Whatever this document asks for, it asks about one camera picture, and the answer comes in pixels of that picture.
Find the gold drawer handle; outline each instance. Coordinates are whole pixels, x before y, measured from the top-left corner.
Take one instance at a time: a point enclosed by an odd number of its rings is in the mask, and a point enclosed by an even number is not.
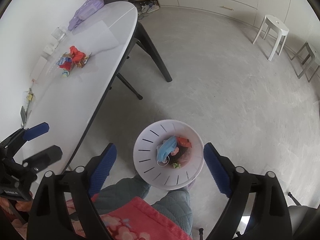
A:
[[[221,8],[225,8],[225,9],[228,9],[230,11],[234,11],[232,8],[228,8],[228,7],[225,7],[225,6],[220,6]]]

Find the metal bolt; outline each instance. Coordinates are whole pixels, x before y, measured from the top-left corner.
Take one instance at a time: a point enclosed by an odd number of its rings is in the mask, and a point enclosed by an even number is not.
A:
[[[44,174],[44,176],[48,178],[48,177],[52,176],[52,174],[53,174],[52,171],[47,171],[47,172]]]
[[[276,175],[273,171],[268,171],[267,172],[267,175],[270,177],[270,178],[274,178]]]
[[[76,172],[77,173],[81,173],[81,172],[83,172],[84,171],[84,166],[78,166],[78,167],[76,167]]]
[[[241,166],[236,167],[236,172],[238,173],[244,173],[245,169]]]

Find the white stool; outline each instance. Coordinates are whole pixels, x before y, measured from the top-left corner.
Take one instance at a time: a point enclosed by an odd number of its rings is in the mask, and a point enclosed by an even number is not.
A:
[[[261,31],[262,31],[262,28],[263,28],[263,24],[266,23],[268,25],[268,29],[263,37],[263,39],[265,40],[270,29],[273,29],[276,33],[278,33],[278,38],[276,40],[276,44],[275,46],[273,47],[273,50],[270,54],[270,57],[268,58],[268,60],[272,60],[272,57],[273,55],[275,54],[276,52],[276,49],[278,48],[278,45],[280,43],[280,40],[281,40],[281,37],[284,36],[284,39],[283,39],[283,42],[282,42],[282,46],[281,46],[281,49],[278,53],[278,55],[281,54],[282,52],[282,49],[283,49],[283,46],[284,46],[284,43],[285,43],[285,40],[287,39],[287,35],[289,33],[289,29],[287,28],[287,26],[284,25],[284,23],[282,21],[280,21],[278,18],[272,16],[272,15],[265,15],[263,21],[262,21],[262,24],[261,24],[261,27],[258,31],[258,34],[256,36],[256,38],[254,39],[253,43],[254,44],[256,42],[256,40],[258,39]]]
[[[308,56],[304,59],[304,61],[302,61],[302,65],[304,65],[307,60],[311,57],[311,60],[309,62],[309,64],[302,70],[302,72],[299,74],[298,78],[301,78],[306,71],[311,67],[311,65],[313,63],[316,63],[318,65],[318,68],[316,69],[316,71],[313,73],[313,75],[311,76],[310,79],[308,79],[308,82],[310,82],[310,80],[313,78],[313,76],[315,75],[315,73],[318,71],[318,69],[320,68],[320,55],[317,52],[316,48],[314,46],[312,46],[311,44],[309,44],[308,42],[306,42],[302,48],[298,51],[298,53],[296,55],[293,56],[293,58],[291,60],[293,60],[302,50],[303,48],[306,47],[308,50]]]

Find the tile floor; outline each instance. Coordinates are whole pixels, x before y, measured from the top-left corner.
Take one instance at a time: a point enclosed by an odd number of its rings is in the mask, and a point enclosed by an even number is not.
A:
[[[141,20],[173,81],[165,82],[151,58],[138,46],[121,73],[143,96],[139,101],[118,79],[99,110],[71,166],[86,164],[108,142],[118,158],[105,185],[134,175],[132,149],[139,133],[161,119],[191,125],[204,143],[251,173],[274,171],[283,187],[302,203],[320,201],[320,80],[311,83],[295,72],[284,50],[268,56],[274,40],[257,29],[215,14],[183,8],[161,8]],[[165,195],[151,188],[154,203]],[[190,191],[193,236],[206,237],[227,203],[204,165]],[[293,202],[287,198],[288,205]]]

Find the person's leg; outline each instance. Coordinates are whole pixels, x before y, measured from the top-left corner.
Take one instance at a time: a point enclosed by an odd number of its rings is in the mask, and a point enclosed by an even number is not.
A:
[[[192,210],[186,188],[169,191],[166,196],[151,206],[191,236]]]
[[[140,175],[133,178],[121,179],[114,185],[103,188],[93,203],[99,215],[107,214],[127,204],[134,197],[144,199],[148,194],[150,185]],[[70,215],[73,220],[79,220],[77,213]]]

